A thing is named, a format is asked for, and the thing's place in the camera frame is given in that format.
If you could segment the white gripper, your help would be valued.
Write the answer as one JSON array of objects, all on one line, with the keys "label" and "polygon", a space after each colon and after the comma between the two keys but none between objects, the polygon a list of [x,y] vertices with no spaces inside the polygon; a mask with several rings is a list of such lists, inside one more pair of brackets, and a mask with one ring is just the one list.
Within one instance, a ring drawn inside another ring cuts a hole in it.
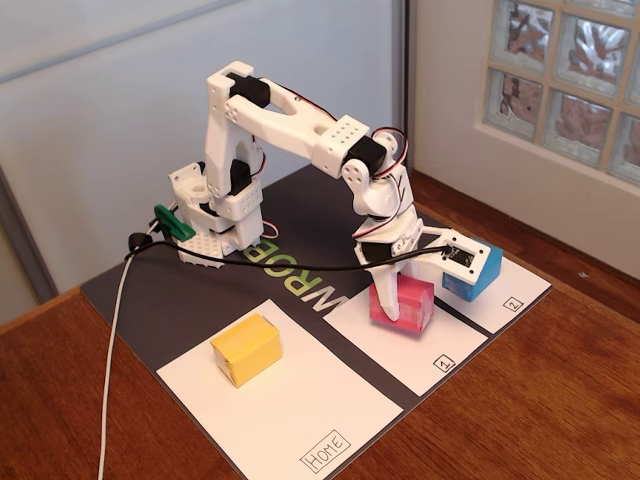
[{"label": "white gripper", "polygon": [[[354,252],[358,262],[363,265],[415,251],[423,226],[423,220],[415,209],[406,209],[389,223],[367,218],[354,232]],[[393,322],[400,316],[398,273],[399,268],[395,264],[371,270],[379,303]],[[443,276],[442,270],[427,257],[407,260],[400,273],[421,281],[441,281]]]}]

